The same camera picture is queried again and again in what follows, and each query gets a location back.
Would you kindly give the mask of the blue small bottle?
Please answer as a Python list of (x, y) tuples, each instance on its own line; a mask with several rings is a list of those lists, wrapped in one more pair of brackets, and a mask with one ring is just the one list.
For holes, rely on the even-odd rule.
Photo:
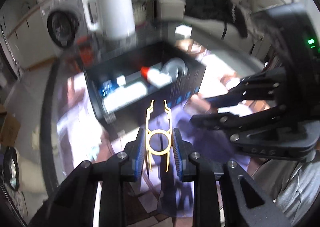
[(117, 89), (117, 87), (118, 84), (116, 83), (116, 81), (108, 80), (101, 85), (99, 93), (102, 98), (105, 98), (109, 94), (113, 93)]

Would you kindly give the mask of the red object behind box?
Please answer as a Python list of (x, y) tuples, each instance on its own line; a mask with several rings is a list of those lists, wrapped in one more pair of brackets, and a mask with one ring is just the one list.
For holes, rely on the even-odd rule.
[(92, 65), (94, 61), (94, 53), (89, 42), (88, 36), (80, 37), (76, 42), (79, 48), (79, 55), (84, 67), (88, 67)]

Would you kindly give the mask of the black jacket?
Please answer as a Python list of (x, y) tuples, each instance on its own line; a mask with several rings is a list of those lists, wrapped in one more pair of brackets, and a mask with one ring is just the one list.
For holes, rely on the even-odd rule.
[(218, 20), (232, 24), (240, 37), (248, 36), (242, 11), (231, 0), (185, 0), (185, 14), (202, 20)]

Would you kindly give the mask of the gold metal clip tool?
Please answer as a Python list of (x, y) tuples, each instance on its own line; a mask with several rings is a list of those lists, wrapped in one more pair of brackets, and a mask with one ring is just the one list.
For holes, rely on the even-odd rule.
[[(152, 169), (152, 161), (151, 157), (152, 155), (161, 157), (163, 155), (167, 156), (167, 162), (166, 162), (166, 168), (165, 171), (168, 172), (169, 170), (169, 165), (170, 165), (170, 150), (172, 146), (172, 131), (173, 131), (173, 126), (172, 126), (172, 112), (171, 109), (168, 107), (167, 101), (164, 100), (164, 112), (167, 115), (169, 127), (167, 130), (165, 129), (153, 129), (151, 130), (149, 128), (149, 121), (151, 119), (151, 114), (153, 113), (153, 106), (154, 106), (155, 101), (152, 100), (150, 106), (146, 110), (146, 121), (145, 121), (145, 146), (146, 146), (146, 152), (147, 152), (147, 162), (149, 165), (149, 168)], [(166, 148), (164, 148), (161, 151), (156, 151), (152, 148), (150, 144), (150, 140), (154, 137), (164, 137), (168, 141), (168, 145)]]

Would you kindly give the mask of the round glass table rim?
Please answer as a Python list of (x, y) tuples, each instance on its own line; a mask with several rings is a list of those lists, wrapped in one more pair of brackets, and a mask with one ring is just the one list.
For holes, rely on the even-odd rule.
[(53, 62), (46, 88), (43, 96), (43, 103), (41, 109), (40, 119), (40, 158), (44, 185), (48, 196), (50, 196), (59, 186), (54, 164), (54, 155), (52, 148), (52, 107), (53, 107), (53, 93), (57, 74), (59, 71), (60, 60)]

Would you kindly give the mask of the silver tape roll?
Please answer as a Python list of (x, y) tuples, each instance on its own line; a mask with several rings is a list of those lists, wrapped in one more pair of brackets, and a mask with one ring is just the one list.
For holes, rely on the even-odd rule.
[(171, 76), (172, 79), (178, 79), (187, 76), (188, 68), (182, 59), (172, 58), (163, 65), (161, 72)]

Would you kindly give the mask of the white flat box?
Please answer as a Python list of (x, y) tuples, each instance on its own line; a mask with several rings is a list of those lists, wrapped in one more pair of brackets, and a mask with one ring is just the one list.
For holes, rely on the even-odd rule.
[(142, 82), (136, 82), (127, 87), (119, 87), (103, 99), (107, 113), (111, 113), (146, 96), (148, 89)]

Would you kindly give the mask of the beige sofa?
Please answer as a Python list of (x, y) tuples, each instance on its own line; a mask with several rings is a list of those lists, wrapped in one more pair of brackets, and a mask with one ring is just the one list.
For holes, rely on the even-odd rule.
[(257, 0), (157, 0), (156, 16), (198, 27), (263, 61), (271, 42), (251, 18), (259, 5)]

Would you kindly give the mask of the white electric kettle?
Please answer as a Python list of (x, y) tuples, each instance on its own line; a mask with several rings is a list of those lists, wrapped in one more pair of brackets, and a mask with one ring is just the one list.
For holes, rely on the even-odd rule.
[[(91, 21), (89, 4), (95, 3), (97, 22)], [(91, 32), (99, 32), (111, 40), (119, 40), (135, 33), (132, 0), (82, 0), (85, 21)]]

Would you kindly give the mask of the white washing machine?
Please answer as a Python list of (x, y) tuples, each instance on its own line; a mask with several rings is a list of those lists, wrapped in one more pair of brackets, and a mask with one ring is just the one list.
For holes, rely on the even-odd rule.
[(56, 55), (88, 35), (82, 0), (45, 0), (40, 10)]

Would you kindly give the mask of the brown cardboard box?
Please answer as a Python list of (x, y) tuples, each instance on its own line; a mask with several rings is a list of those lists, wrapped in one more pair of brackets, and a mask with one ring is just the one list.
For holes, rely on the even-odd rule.
[(1, 145), (6, 147), (13, 147), (15, 145), (21, 125), (18, 120), (11, 113), (9, 113), (2, 104), (0, 106), (0, 116), (0, 143)]

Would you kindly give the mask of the black storage box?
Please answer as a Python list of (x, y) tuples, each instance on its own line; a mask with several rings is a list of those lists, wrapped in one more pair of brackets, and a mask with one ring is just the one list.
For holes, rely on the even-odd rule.
[[(158, 89), (140, 72), (144, 66), (160, 67), (174, 57), (184, 61), (188, 73)], [(129, 131), (146, 120), (146, 110), (155, 103), (155, 115), (164, 113), (164, 101), (172, 108), (199, 92), (206, 67), (168, 42), (155, 42), (131, 49), (84, 70), (89, 99), (96, 119), (105, 128)], [(105, 100), (100, 91), (107, 81), (124, 76), (126, 84), (119, 93)]]

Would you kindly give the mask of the white tube red cap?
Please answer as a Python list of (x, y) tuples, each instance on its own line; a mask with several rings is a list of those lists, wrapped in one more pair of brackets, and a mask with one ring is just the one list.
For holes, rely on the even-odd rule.
[(172, 82), (170, 75), (162, 73), (160, 70), (143, 66), (140, 70), (141, 75), (154, 87), (161, 88)]

